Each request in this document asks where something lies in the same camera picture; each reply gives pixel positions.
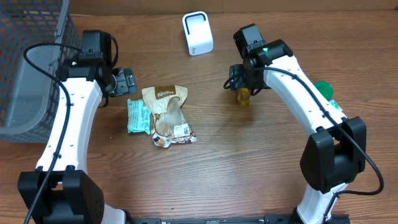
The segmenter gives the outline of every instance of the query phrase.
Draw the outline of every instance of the green round object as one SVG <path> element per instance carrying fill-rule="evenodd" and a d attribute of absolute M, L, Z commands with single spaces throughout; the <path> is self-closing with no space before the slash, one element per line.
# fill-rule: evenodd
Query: green round object
<path fill-rule="evenodd" d="M 331 97 L 333 96 L 333 88 L 331 87 L 331 84 L 325 81 L 319 81 L 315 84 L 315 87 L 323 97 L 325 97 L 328 101 L 331 100 Z"/>

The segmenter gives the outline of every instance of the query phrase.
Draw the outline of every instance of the plastic bin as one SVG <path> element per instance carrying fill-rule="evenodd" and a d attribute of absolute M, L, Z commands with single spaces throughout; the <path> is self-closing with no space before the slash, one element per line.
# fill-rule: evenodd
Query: plastic bin
<path fill-rule="evenodd" d="M 1 0 L 0 20 L 0 139 L 47 142 L 58 106 L 58 85 L 31 67 L 23 51 L 41 42 L 81 47 L 69 0 Z M 57 76 L 58 65 L 75 53 L 43 46 L 30 50 L 28 57 Z"/>

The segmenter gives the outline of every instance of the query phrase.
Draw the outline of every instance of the brown label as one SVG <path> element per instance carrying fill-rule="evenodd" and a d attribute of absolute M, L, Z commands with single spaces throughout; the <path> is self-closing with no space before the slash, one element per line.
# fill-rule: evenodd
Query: brown label
<path fill-rule="evenodd" d="M 156 100 L 165 98 L 166 96 L 175 95 L 175 86 L 156 86 L 155 97 Z"/>

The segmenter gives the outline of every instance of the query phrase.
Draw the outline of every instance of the turquoise package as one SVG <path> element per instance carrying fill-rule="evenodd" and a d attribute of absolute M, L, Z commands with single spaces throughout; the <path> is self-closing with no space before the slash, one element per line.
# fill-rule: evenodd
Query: turquoise package
<path fill-rule="evenodd" d="M 144 100 L 127 100 L 127 130 L 129 133 L 150 134 L 150 110 Z"/>

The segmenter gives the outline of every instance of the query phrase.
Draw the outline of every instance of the wooden table surface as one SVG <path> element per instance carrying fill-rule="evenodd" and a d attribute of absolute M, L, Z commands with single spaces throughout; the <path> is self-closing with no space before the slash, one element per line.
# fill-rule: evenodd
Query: wooden table surface
<path fill-rule="evenodd" d="M 398 11 L 210 14 L 214 51 L 196 57 L 187 52 L 181 18 L 73 17 L 80 32 L 117 38 L 118 66 L 134 69 L 139 89 L 96 112 L 88 173 L 107 204 L 134 217 L 204 218 L 291 213 L 300 203 L 307 139 L 292 113 L 272 90 L 242 108 L 222 87 L 229 66 L 241 63 L 232 36 L 254 22 L 266 40 L 283 39 L 311 81 L 330 82 L 345 114 L 367 125 L 366 150 L 386 188 L 373 197 L 344 195 L 334 212 L 349 213 L 353 223 L 397 223 Z M 198 142 L 164 150 L 146 134 L 127 134 L 126 100 L 154 85 L 188 88 L 182 111 Z M 34 169 L 44 146 L 0 142 L 0 223 L 22 223 L 18 176 Z M 366 165 L 348 188 L 377 185 Z"/>

